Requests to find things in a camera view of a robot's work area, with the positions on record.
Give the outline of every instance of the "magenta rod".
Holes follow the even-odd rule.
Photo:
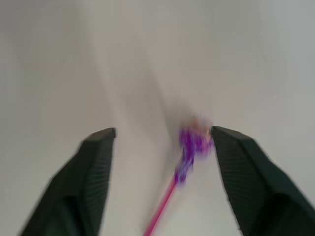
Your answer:
[[[166,193],[164,194],[164,197],[162,198],[160,204],[158,205],[145,233],[143,234],[143,236],[151,236],[152,232],[154,230],[154,228],[156,227],[163,211],[166,208],[167,203],[169,202],[169,200],[171,199],[171,196],[174,193],[174,189],[175,189],[176,183],[175,180],[172,179],[171,183],[169,184]]]

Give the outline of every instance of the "white wall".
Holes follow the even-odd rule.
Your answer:
[[[314,9],[312,0],[3,0],[1,234],[20,231],[80,140],[116,126],[101,234],[141,235],[189,109],[255,137],[315,202]],[[239,234],[213,155],[157,230],[193,232]]]

